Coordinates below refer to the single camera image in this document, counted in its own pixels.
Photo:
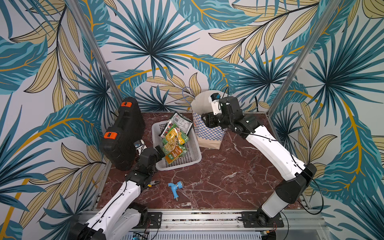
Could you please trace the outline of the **paper bag blue checkered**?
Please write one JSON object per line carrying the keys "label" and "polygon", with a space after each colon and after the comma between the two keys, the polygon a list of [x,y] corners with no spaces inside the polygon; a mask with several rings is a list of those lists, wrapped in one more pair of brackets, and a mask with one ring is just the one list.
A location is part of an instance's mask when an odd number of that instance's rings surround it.
{"label": "paper bag blue checkered", "polygon": [[212,110],[209,103],[209,97],[213,93],[219,93],[221,97],[223,92],[218,90],[208,90],[198,94],[191,102],[193,112],[194,131],[197,136],[198,144],[202,148],[219,150],[224,138],[225,132],[220,128],[208,128],[202,121],[202,115]]}

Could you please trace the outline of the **green mushroom chicken soup packet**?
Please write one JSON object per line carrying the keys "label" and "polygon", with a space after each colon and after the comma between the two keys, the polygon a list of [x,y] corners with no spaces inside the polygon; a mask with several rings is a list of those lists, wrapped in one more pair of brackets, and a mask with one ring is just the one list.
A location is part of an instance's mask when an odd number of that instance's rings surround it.
{"label": "green mushroom chicken soup packet", "polygon": [[187,148],[179,144],[175,138],[170,139],[163,147],[162,151],[165,154],[165,160],[170,165],[178,158],[187,153]]}

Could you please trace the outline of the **green yellow corn soup packet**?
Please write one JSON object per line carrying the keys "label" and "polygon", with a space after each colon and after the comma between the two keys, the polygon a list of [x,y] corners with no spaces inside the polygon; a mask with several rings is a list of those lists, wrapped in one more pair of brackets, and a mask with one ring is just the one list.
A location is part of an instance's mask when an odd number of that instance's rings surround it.
{"label": "green yellow corn soup packet", "polygon": [[174,124],[167,132],[165,137],[163,138],[163,144],[167,144],[171,141],[176,142],[179,145],[184,145],[189,141],[189,137],[186,133],[184,133],[178,125]]}

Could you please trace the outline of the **white perforated plastic basket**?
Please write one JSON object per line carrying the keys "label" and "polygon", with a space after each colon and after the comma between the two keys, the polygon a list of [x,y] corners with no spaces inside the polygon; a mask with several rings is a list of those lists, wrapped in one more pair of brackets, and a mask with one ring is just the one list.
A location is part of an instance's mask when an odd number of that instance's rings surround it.
{"label": "white perforated plastic basket", "polygon": [[[159,135],[165,129],[167,122],[168,121],[162,121],[152,125],[152,141],[154,146],[160,145],[162,147],[164,145],[162,138]],[[156,168],[158,171],[170,171],[184,168],[197,164],[202,160],[201,150],[194,129],[190,130],[188,137],[190,140],[185,144],[187,152],[183,156],[173,161],[171,164],[168,164],[167,161],[163,158],[156,163]]]}

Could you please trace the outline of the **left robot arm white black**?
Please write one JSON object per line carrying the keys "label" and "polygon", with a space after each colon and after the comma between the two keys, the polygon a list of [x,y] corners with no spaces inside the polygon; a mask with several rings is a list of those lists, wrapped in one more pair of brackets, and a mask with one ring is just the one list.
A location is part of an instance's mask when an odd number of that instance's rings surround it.
{"label": "left robot arm white black", "polygon": [[135,167],[110,201],[86,223],[70,228],[69,240],[120,240],[147,220],[147,207],[135,204],[140,194],[160,181],[153,181],[156,163],[165,156],[162,148],[144,148]]}

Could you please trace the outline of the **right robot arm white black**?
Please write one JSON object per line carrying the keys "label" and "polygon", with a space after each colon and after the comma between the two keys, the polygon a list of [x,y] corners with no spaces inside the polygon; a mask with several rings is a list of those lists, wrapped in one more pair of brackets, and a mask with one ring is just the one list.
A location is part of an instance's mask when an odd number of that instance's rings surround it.
{"label": "right robot arm white black", "polygon": [[238,99],[213,93],[202,120],[208,128],[230,130],[256,147],[278,170],[283,180],[257,211],[261,225],[266,225],[285,207],[295,203],[313,180],[317,168],[294,157],[254,115],[244,114]]}

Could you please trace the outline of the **yellow black pliers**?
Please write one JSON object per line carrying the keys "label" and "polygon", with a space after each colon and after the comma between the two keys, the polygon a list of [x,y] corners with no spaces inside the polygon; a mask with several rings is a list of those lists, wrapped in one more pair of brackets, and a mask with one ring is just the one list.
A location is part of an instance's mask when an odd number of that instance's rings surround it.
{"label": "yellow black pliers", "polygon": [[159,181],[159,180],[151,181],[151,182],[148,184],[148,186],[149,186],[149,187],[153,187],[153,186],[155,186],[155,185],[160,184],[161,182],[162,182],[162,181]]}

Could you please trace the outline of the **black tool case orange latches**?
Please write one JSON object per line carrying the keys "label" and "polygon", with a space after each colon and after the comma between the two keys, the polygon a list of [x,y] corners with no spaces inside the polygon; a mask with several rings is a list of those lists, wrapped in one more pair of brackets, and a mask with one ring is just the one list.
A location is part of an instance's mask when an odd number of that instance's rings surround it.
{"label": "black tool case orange latches", "polygon": [[116,169],[128,171],[136,157],[135,142],[142,139],[146,125],[133,97],[123,99],[118,113],[115,123],[101,138],[100,150]]}

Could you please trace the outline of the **green white barcode packet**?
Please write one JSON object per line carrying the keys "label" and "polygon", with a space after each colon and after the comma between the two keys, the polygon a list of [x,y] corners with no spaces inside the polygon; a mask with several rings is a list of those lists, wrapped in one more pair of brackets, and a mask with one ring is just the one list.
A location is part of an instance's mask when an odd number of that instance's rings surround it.
{"label": "green white barcode packet", "polygon": [[180,130],[182,130],[186,135],[188,135],[193,126],[193,121],[188,119],[184,115],[175,112],[172,117],[167,121],[165,128],[162,130],[159,136],[161,138],[164,138],[171,129],[171,127],[173,127],[174,125],[177,125]]}

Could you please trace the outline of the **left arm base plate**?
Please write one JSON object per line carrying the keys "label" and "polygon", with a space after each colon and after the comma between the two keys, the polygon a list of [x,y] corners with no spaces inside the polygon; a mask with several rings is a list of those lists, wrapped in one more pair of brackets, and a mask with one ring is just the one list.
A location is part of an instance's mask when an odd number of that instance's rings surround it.
{"label": "left arm base plate", "polygon": [[133,221],[134,225],[130,230],[136,229],[159,229],[162,226],[162,212],[143,212],[138,213],[139,220],[136,223]]}

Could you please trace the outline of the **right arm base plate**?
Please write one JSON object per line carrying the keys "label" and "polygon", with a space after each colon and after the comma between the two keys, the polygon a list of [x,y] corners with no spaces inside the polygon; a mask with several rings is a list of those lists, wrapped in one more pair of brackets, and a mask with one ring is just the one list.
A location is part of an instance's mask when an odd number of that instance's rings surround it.
{"label": "right arm base plate", "polygon": [[264,229],[277,229],[283,228],[284,222],[281,214],[270,218],[262,212],[241,212],[238,219],[243,223],[244,228],[264,228]]}

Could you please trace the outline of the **aluminium front rail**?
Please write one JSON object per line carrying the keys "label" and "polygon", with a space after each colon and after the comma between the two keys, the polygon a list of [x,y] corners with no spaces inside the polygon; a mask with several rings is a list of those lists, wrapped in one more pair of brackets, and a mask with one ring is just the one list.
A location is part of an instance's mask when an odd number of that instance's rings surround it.
{"label": "aluminium front rail", "polygon": [[[304,210],[285,210],[280,214],[284,227],[277,229],[244,228],[238,219],[242,210],[149,210],[162,212],[159,229],[136,229],[128,231],[120,240],[132,239],[134,232],[142,239],[229,239],[229,240],[329,240],[330,230],[320,216],[312,216]],[[84,224],[97,212],[86,211],[76,217],[76,223]]]}

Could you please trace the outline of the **right corner aluminium post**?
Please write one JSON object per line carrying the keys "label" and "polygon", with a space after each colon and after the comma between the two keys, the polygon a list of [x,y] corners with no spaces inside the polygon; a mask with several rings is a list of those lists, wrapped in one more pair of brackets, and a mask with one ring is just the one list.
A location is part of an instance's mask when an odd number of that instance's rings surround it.
{"label": "right corner aluminium post", "polygon": [[309,35],[309,38],[306,42],[306,44],[303,46],[302,51],[298,55],[298,58],[296,59],[292,69],[290,70],[286,80],[281,85],[281,88],[279,92],[276,94],[276,97],[274,98],[273,104],[270,106],[269,110],[267,111],[266,115],[267,117],[273,116],[273,114],[276,112],[276,109],[279,105],[279,102],[282,100],[282,98],[285,95],[285,92],[288,90],[290,84],[292,83],[294,77],[297,74],[297,71],[300,69],[302,63],[306,59],[307,55],[310,53],[312,48],[314,47],[315,43],[317,42],[318,38],[321,36],[324,29],[327,27],[327,24],[329,20],[331,19],[334,11],[336,11],[337,7],[342,1],[330,1],[327,4],[327,7],[324,11],[324,14],[319,17],[319,22],[315,25],[314,31],[312,34]]}

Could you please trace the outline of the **corner aluminium post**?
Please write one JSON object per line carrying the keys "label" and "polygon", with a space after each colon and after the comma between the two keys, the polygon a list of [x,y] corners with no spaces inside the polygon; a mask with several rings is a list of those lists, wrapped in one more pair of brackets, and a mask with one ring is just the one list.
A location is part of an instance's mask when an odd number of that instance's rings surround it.
{"label": "corner aluminium post", "polygon": [[110,85],[111,91],[114,94],[117,102],[120,104],[123,99],[122,96],[117,88],[117,85],[114,81],[114,78],[110,72],[110,69],[108,68],[108,65],[102,55],[102,52],[98,46],[97,40],[91,30],[91,27],[88,26],[86,17],[83,14],[83,11],[81,9],[81,6],[78,1],[75,0],[68,0],[66,1],[68,4],[69,8],[71,9],[75,20],[77,21],[80,29],[82,30],[84,37],[86,41],[88,42],[90,46],[90,50],[93,52],[95,55],[95,60],[98,62],[99,67],[102,70],[102,73],[104,74],[107,83]]}
{"label": "corner aluminium post", "polygon": [[312,48],[314,47],[315,43],[317,42],[318,38],[321,36],[324,29],[327,27],[327,24],[329,20],[331,19],[334,11],[336,11],[337,7],[342,1],[330,1],[327,4],[327,7],[324,11],[324,14],[319,17],[319,22],[315,25],[314,31],[312,34],[309,35],[309,38],[306,42],[306,44],[303,46],[302,51],[298,55],[298,58],[296,59],[292,69],[290,70],[286,80],[281,85],[281,88],[279,92],[276,94],[276,97],[274,98],[273,104],[270,106],[269,110],[267,111],[266,115],[267,117],[273,116],[273,114],[276,112],[276,109],[279,105],[279,102],[282,100],[282,98],[285,95],[285,92],[288,90],[290,84],[292,83],[294,77],[297,74],[297,71],[300,69],[302,63],[306,59],[307,55],[310,53]]}

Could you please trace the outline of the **left corner aluminium post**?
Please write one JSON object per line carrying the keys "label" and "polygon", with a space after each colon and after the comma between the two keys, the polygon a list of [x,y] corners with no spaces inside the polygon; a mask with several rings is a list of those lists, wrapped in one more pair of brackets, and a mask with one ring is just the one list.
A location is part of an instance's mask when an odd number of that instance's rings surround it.
{"label": "left corner aluminium post", "polygon": [[75,0],[68,0],[66,1],[68,4],[69,8],[71,9],[75,20],[77,21],[80,29],[82,30],[84,37],[86,41],[88,42],[90,46],[90,50],[93,52],[95,55],[95,60],[98,62],[99,67],[102,70],[102,73],[104,74],[107,83],[110,85],[111,91],[114,94],[117,102],[120,104],[123,99],[122,96],[117,88],[117,85],[114,81],[114,78],[110,72],[110,69],[108,68],[108,65],[102,55],[102,52],[98,46],[97,40],[91,30],[91,27],[88,26],[86,17],[83,14],[83,11],[81,9],[81,6],[78,1]]}

